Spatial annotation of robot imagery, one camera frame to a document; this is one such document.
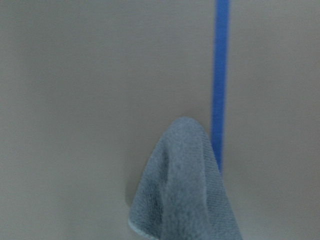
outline blue tape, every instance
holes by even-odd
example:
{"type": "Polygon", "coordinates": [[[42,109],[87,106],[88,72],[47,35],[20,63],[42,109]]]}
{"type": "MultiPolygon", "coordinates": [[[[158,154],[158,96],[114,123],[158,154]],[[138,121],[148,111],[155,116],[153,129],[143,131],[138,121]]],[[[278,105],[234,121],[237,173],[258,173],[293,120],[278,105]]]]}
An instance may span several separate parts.
{"type": "Polygon", "coordinates": [[[218,168],[223,170],[225,92],[228,56],[229,0],[216,0],[213,58],[211,143],[218,168]]]}

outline gray fabric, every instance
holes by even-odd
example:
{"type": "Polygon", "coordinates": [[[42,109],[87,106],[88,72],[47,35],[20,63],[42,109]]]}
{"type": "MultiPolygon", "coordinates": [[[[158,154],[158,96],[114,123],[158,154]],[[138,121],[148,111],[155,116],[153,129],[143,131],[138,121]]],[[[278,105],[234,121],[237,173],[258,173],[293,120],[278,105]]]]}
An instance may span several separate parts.
{"type": "Polygon", "coordinates": [[[180,117],[143,172],[129,215],[137,233],[160,240],[241,240],[204,128],[180,117]]]}

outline blue line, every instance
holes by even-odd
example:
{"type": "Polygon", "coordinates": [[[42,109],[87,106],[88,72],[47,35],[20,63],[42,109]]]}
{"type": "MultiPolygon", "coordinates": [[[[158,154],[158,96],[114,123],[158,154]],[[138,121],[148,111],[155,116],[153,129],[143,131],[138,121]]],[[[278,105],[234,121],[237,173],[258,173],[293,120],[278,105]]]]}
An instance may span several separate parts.
{"type": "Polygon", "coordinates": [[[222,173],[225,92],[228,56],[229,0],[216,0],[211,143],[222,173]]]}

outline gray towel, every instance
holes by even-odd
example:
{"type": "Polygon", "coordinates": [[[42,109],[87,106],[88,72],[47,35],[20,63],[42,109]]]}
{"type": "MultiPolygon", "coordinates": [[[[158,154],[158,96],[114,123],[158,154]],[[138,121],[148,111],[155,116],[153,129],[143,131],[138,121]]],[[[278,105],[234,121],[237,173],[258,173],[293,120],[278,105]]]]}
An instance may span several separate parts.
{"type": "Polygon", "coordinates": [[[211,143],[194,119],[164,132],[144,169],[128,220],[151,240],[241,240],[211,143]]]}

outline cloth edge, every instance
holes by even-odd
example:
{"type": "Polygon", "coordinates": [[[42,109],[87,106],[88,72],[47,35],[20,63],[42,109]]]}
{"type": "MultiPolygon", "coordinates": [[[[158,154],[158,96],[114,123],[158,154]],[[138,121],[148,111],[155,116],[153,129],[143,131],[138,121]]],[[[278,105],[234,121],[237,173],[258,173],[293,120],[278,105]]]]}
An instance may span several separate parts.
{"type": "Polygon", "coordinates": [[[130,226],[130,228],[133,231],[135,231],[137,234],[139,234],[142,237],[145,237],[149,240],[159,240],[159,238],[151,236],[151,235],[147,234],[146,232],[142,231],[141,229],[139,229],[132,221],[130,221],[130,219],[128,219],[128,225],[130,226]]]}

